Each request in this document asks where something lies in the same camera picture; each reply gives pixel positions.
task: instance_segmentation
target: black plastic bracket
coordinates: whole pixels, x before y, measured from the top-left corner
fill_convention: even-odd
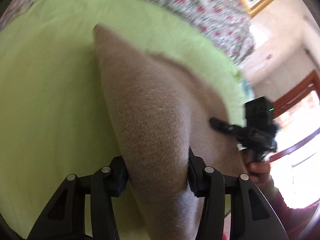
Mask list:
[[[92,234],[95,240],[119,240],[111,197],[125,190],[128,173],[121,156],[113,158],[110,166],[93,175],[78,178],[70,174],[53,194],[28,240],[92,239],[85,235],[85,195],[91,195]]]
[[[272,207],[247,174],[238,178],[222,175],[207,167],[190,148],[188,181],[196,197],[205,197],[196,240],[222,239],[225,194],[231,194],[230,240],[289,239]]]

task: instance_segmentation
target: wooden door frame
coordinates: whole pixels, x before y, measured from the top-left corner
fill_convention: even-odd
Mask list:
[[[273,103],[274,112],[273,118],[277,118],[284,112],[288,111],[291,107],[300,102],[303,98],[305,98],[311,91],[316,91],[318,97],[320,98],[320,78],[317,74],[316,70],[310,72],[310,74],[302,80],[295,88],[290,90],[284,96],[279,98],[277,101]],[[304,146],[306,143],[311,141],[314,137],[316,137],[320,133],[320,127],[314,131],[312,134],[291,146],[288,149],[285,149],[281,152],[278,152],[270,157],[270,162],[274,162],[283,156],[286,156],[297,149]]]

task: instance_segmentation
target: metal pin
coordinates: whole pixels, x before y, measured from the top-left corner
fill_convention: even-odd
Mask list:
[[[241,175],[240,175],[240,178],[241,178],[242,180],[248,180],[248,179],[249,179],[249,176],[248,176],[247,174],[241,174]]]
[[[207,166],[204,168],[204,171],[207,172],[207,173],[213,173],[214,172],[214,168],[210,167],[210,166]]]
[[[75,174],[69,174],[67,176],[67,180],[70,180],[70,181],[74,180],[75,178],[76,178]]]
[[[103,168],[101,169],[101,171],[102,171],[103,173],[108,173],[108,172],[111,171],[111,168],[108,167],[108,166],[105,166],[105,167],[103,167]]]

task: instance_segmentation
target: dark red cloth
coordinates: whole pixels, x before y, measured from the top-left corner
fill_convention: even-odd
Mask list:
[[[288,208],[278,190],[276,190],[274,198],[270,201],[270,205],[279,217],[290,240],[297,239],[318,208],[318,204],[313,204],[303,209]],[[320,240],[320,221],[304,240]]]

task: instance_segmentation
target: green sheet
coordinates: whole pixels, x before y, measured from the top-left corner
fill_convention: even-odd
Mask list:
[[[170,12],[144,0],[39,0],[0,33],[0,212],[23,237],[68,174],[92,174],[120,154],[93,49],[97,23],[187,65],[242,124],[236,68]],[[113,203],[121,238],[146,239],[130,189]]]

